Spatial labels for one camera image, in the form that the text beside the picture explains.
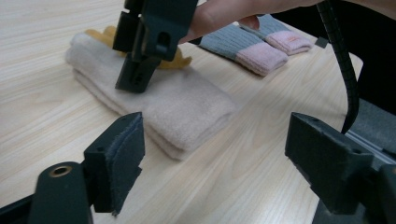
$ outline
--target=beige towel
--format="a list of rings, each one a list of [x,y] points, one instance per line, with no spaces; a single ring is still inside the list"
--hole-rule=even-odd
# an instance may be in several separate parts
[[[141,111],[145,132],[171,158],[184,160],[224,128],[235,112],[230,96],[190,67],[156,70],[144,93],[116,90],[124,58],[86,34],[66,52],[76,79],[121,115]]]

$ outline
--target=wooden table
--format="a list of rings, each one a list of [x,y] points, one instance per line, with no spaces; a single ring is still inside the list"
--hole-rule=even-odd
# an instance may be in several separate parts
[[[122,5],[2,1],[0,207],[34,193],[47,167],[81,162],[85,148],[119,116],[74,79],[64,53],[74,34],[116,25]],[[143,173],[121,213],[93,214],[95,223],[310,223],[318,197],[284,147],[292,111],[341,130],[347,95],[331,46],[291,56],[265,78],[193,45],[182,49],[242,109],[185,161],[169,159],[146,137]],[[351,56],[359,74],[362,61]]]

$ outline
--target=table surface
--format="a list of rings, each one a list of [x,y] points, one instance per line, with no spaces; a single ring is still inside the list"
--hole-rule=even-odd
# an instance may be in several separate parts
[[[73,77],[74,34],[116,25],[123,1],[3,0],[0,7],[0,207],[34,193],[37,176],[85,148],[118,114]],[[315,42],[313,36],[297,31]],[[284,155],[290,112],[341,130],[347,95],[332,52],[313,47],[257,77],[182,45],[192,67],[228,92],[238,115],[185,161],[146,137],[143,172],[121,213],[95,223],[310,223],[318,197]],[[362,61],[351,55],[359,74]]]

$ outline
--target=black cable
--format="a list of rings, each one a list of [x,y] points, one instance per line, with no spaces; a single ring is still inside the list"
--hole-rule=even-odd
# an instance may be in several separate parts
[[[350,60],[349,52],[341,34],[335,13],[332,10],[330,0],[318,3],[317,8],[346,85],[348,108],[341,131],[341,133],[346,133],[353,122],[355,122],[359,113],[358,80],[356,79],[355,70],[353,69],[352,61]]]

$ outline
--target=folded sock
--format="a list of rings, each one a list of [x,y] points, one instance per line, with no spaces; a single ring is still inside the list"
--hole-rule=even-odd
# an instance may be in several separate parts
[[[288,61],[288,56],[232,24],[205,35],[199,45],[265,76]]]
[[[124,58],[86,34],[74,36],[66,61],[105,105],[121,115],[141,111],[148,137],[177,160],[224,128],[236,109],[226,92],[189,66],[157,69],[143,93],[116,90]]]
[[[313,44],[305,37],[289,30],[282,22],[271,15],[259,17],[260,29],[254,30],[245,25],[241,28],[258,36],[276,49],[293,55],[312,49]]]

